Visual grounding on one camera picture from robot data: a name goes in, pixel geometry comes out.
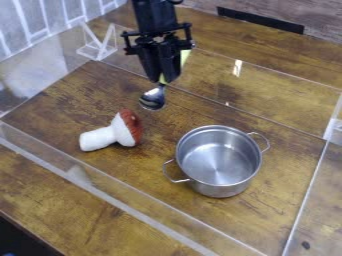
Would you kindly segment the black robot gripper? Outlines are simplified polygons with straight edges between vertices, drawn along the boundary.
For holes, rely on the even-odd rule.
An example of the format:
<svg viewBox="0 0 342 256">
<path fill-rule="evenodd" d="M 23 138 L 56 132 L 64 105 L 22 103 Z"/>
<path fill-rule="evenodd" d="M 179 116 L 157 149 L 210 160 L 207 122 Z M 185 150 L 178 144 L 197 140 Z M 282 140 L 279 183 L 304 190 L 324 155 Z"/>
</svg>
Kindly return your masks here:
<svg viewBox="0 0 342 256">
<path fill-rule="evenodd" d="M 191 35 L 193 24 L 179 23 L 177 18 L 175 6 L 182 3 L 183 0 L 133 0 L 138 30 L 122 33 L 126 42 L 125 50 L 127 55 L 138 54 L 151 82 L 159 80 L 167 84 L 179 77 L 181 49 L 189 50 L 195 46 Z M 153 42 L 155 37 L 171 35 L 178 30 L 185 31 L 186 38 L 178 39 L 175 45 L 162 43 L 158 50 L 155 47 L 143 47 L 145 44 Z"/>
</svg>

